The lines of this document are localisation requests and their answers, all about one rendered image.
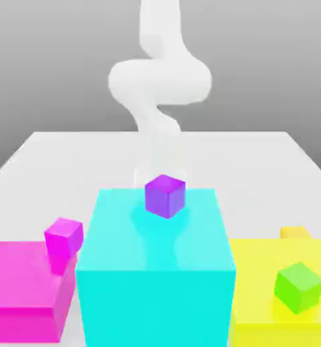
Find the large pink box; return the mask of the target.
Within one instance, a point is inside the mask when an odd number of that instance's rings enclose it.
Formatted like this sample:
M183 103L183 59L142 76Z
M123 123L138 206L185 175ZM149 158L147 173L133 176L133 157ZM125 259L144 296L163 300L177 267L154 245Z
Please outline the large pink box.
M43 241L0 241L0 343L60 341L76 263L54 274Z

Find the small purple cube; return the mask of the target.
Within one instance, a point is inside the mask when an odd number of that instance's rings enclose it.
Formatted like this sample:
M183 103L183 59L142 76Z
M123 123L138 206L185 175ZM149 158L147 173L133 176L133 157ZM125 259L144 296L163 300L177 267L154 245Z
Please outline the small purple cube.
M185 206L185 181L159 175L145 185L145 209L170 219Z

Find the large yellow box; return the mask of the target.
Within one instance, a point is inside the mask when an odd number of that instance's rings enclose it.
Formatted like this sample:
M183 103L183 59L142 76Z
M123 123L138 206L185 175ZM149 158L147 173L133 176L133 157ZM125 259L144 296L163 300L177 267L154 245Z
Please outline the large yellow box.
M277 273L304 263L321 277L321 239L231 239L236 282L230 347L321 347L318 305L294 314L275 295Z

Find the small green cube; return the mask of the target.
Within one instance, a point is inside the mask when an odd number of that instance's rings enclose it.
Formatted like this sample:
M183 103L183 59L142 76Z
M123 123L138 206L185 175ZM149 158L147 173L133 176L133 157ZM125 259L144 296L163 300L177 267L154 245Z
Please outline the small green cube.
M302 262L290 265L277 273L274 295L299 314L320 301L321 277Z

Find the small magenta cube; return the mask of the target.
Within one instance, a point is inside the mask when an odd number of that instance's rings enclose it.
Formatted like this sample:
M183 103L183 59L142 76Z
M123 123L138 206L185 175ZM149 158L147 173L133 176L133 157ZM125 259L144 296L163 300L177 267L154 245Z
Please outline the small magenta cube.
M44 232L44 236L51 270L54 274L62 275L81 249L84 238L83 223L58 218Z

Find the small orange cube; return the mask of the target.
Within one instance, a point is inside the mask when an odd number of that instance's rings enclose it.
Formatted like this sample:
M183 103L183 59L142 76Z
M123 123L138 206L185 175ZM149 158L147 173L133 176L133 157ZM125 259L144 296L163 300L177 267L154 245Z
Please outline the small orange cube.
M281 239L311 239L312 236L304 226L284 226L280 229Z

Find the large cyan box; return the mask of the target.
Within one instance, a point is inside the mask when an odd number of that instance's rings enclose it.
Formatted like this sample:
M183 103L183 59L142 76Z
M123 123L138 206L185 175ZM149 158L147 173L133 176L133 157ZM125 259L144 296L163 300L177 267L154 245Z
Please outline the large cyan box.
M227 347L235 276L213 189L170 219L102 189L76 267L86 347Z

